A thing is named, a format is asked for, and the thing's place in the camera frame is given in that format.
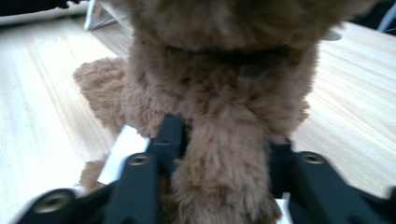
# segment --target plush toy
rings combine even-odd
[[[171,177],[174,223],[276,223],[266,162],[306,117],[317,43],[375,0],[113,0],[134,27],[129,61],[74,74],[94,115],[154,137],[164,113],[191,126]],[[81,177],[87,189],[102,161]]]

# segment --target screw hole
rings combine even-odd
[[[323,158],[315,154],[303,155],[303,160],[313,164],[322,164],[324,162]]]
[[[149,158],[147,156],[136,156],[129,159],[128,163],[130,165],[143,165],[149,162]]]
[[[70,196],[65,193],[56,193],[43,198],[35,206],[36,213],[49,213],[62,209],[71,201]]]

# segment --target light wood grain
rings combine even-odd
[[[396,38],[345,28],[341,40],[320,44],[310,118],[293,140],[352,186],[386,197],[396,186]]]
[[[113,52],[126,58],[129,37],[117,24],[87,33],[82,23],[0,28],[0,223],[47,190],[72,188],[84,161],[114,142],[71,76]],[[341,34],[320,44],[295,149],[324,155],[350,184],[385,196],[396,185],[396,39],[351,24]]]
[[[0,29],[0,223],[47,190],[73,187],[84,162],[113,145],[72,78],[106,56],[71,19]]]

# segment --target black plastic mount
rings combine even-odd
[[[184,154],[184,121],[166,115],[148,150],[130,156],[120,180],[87,197],[56,189],[38,198],[20,224],[156,224],[159,175],[170,176]],[[347,185],[331,165],[313,152],[293,153],[291,142],[271,146],[272,193],[290,193],[294,224],[396,224],[396,189],[389,199]]]

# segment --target white object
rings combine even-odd
[[[142,137],[136,129],[124,125],[97,179],[98,182],[108,185],[118,180],[125,159],[135,153],[145,152],[148,145],[148,138]]]
[[[85,30],[92,31],[114,22],[118,22],[130,35],[132,34],[132,25],[121,8],[114,8],[106,0],[90,1],[84,24]]]
[[[277,205],[279,205],[280,210],[282,211],[282,218],[277,221],[277,224],[293,224],[289,212],[289,200],[290,200],[289,193],[284,193],[283,199],[276,199],[276,203]]]

